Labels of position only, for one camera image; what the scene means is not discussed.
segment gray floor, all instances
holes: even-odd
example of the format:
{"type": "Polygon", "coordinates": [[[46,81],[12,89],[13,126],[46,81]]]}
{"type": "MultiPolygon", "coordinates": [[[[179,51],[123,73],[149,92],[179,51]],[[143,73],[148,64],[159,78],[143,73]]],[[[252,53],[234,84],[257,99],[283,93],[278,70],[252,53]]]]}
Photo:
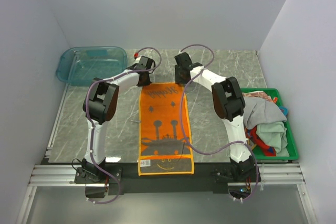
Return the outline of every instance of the gray floor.
{"type": "Polygon", "coordinates": [[[122,195],[94,206],[84,188],[39,187],[27,223],[80,224],[226,224],[308,223],[297,186],[265,186],[251,199],[233,202],[228,195],[167,193],[122,195]]]}
{"type": "MultiPolygon", "coordinates": [[[[151,75],[152,82],[174,82],[174,56],[178,50],[160,50],[162,65],[151,75]]],[[[187,50],[193,62],[203,64],[210,60],[207,50],[187,50]]],[[[135,50],[127,50],[129,65],[133,62],[135,50]]],[[[144,55],[156,61],[154,51],[147,50],[144,55]]],[[[255,51],[217,50],[216,59],[209,70],[225,77],[234,76],[241,87],[266,87],[263,73],[255,51]]],[[[82,103],[88,88],[69,87],[64,108],[59,118],[59,126],[54,137],[53,149],[49,161],[51,163],[69,163],[75,157],[82,159],[87,146],[88,126],[82,103]]],[[[120,162],[137,162],[139,125],[138,101],[140,88],[134,87],[118,98],[117,112],[110,122],[106,136],[106,156],[115,157],[110,160],[120,162]]],[[[188,110],[194,145],[204,151],[213,151],[228,143],[225,127],[213,109],[212,95],[200,85],[192,84],[187,91],[188,110]]],[[[195,153],[196,162],[227,162],[229,150],[213,156],[195,153]]]]}

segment gray cloth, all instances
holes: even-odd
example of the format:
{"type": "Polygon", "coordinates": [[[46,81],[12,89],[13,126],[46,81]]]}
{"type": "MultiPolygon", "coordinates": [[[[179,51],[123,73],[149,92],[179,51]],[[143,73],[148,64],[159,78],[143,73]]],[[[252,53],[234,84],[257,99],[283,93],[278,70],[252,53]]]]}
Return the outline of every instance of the gray cloth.
{"type": "Polygon", "coordinates": [[[257,135],[265,144],[274,147],[277,153],[287,146],[287,129],[283,124],[283,122],[276,122],[257,125],[257,135]]]}
{"type": "Polygon", "coordinates": [[[287,121],[279,107],[263,98],[244,97],[244,125],[249,130],[261,123],[287,121]]]}

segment fabric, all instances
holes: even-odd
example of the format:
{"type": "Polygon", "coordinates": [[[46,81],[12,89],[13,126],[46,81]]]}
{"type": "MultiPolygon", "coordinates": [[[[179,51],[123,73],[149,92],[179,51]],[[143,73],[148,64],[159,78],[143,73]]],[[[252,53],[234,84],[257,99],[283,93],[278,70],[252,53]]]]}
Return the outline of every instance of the fabric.
{"type": "MultiPolygon", "coordinates": [[[[143,87],[139,99],[139,175],[193,174],[194,157],[179,123],[182,87],[154,83],[143,87]]],[[[182,122],[191,139],[186,97],[182,122]]]]}
{"type": "Polygon", "coordinates": [[[270,96],[268,96],[265,92],[263,91],[254,91],[254,92],[249,92],[249,93],[243,93],[243,96],[245,97],[260,97],[265,99],[266,101],[269,102],[274,102],[270,96]]]}
{"type": "Polygon", "coordinates": [[[289,157],[287,148],[283,148],[280,152],[277,153],[278,157],[289,157]]]}
{"type": "Polygon", "coordinates": [[[252,136],[253,141],[261,148],[265,156],[274,157],[277,155],[275,149],[271,146],[266,145],[257,135],[257,127],[254,127],[252,130],[250,130],[250,135],[252,136]]]}
{"type": "Polygon", "coordinates": [[[251,130],[258,124],[287,121],[279,107],[263,98],[244,97],[244,125],[251,130]]]}
{"type": "Polygon", "coordinates": [[[251,130],[246,129],[246,127],[244,127],[244,131],[245,131],[245,136],[247,138],[247,145],[251,148],[251,150],[253,150],[257,144],[255,143],[255,140],[253,139],[253,136],[251,135],[251,130]]]}
{"type": "Polygon", "coordinates": [[[261,140],[274,147],[277,153],[287,146],[286,128],[282,122],[259,124],[257,126],[257,135],[261,140]]]}

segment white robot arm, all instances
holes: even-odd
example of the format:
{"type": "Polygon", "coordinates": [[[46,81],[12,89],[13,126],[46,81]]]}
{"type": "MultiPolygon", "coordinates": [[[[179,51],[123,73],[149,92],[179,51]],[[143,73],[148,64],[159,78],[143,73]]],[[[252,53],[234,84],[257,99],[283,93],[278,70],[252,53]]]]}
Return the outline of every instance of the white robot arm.
{"type": "MultiPolygon", "coordinates": [[[[119,93],[128,90],[133,86],[147,86],[151,83],[148,72],[133,72],[133,70],[151,69],[155,62],[146,57],[139,56],[135,60],[135,64],[128,67],[121,78],[102,82],[93,87],[89,96],[89,114],[93,120],[94,127],[89,120],[88,145],[84,159],[82,160],[82,168],[84,171],[92,175],[98,175],[99,170],[94,166],[91,159],[91,153],[96,163],[104,167],[105,164],[105,138],[109,121],[113,118],[117,108],[117,100],[119,93]],[[91,134],[93,131],[93,145],[90,148],[91,134]]],[[[83,104],[83,110],[86,112],[86,101],[83,104]]]]}
{"type": "MultiPolygon", "coordinates": [[[[190,71],[191,78],[195,77],[203,67],[195,67],[190,71]]],[[[226,80],[226,77],[219,76],[208,69],[204,69],[202,74],[199,75],[194,82],[199,83],[204,86],[210,92],[212,92],[212,86],[215,83],[222,83],[226,80]]],[[[234,141],[243,141],[246,142],[246,136],[244,131],[243,116],[237,115],[232,119],[232,121],[224,118],[222,119],[225,127],[229,142],[234,141]]],[[[240,161],[245,161],[249,159],[250,151],[243,144],[233,144],[230,146],[230,157],[235,162],[239,163],[240,161]]]]}
{"type": "MultiPolygon", "coordinates": [[[[245,100],[238,81],[234,77],[222,77],[200,63],[192,63],[190,56],[183,52],[175,56],[175,82],[186,84],[191,79],[212,92],[214,109],[223,120],[229,142],[246,143],[243,124],[245,100]]],[[[249,149],[244,144],[230,146],[230,160],[236,167],[237,176],[245,177],[254,168],[254,161],[249,149]]]]}

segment white wall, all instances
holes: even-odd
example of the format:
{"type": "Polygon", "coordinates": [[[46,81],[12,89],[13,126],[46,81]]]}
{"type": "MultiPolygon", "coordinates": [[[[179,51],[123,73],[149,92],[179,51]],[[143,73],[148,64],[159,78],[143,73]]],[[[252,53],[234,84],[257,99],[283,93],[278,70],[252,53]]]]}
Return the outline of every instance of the white wall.
{"type": "Polygon", "coordinates": [[[71,46],[260,49],[285,0],[47,0],[71,46]]]}
{"type": "Polygon", "coordinates": [[[0,223],[14,223],[64,85],[65,37],[44,0],[0,0],[0,223]]]}
{"type": "Polygon", "coordinates": [[[320,223],[336,211],[336,0],[287,0],[260,50],[280,90],[320,223]]]}

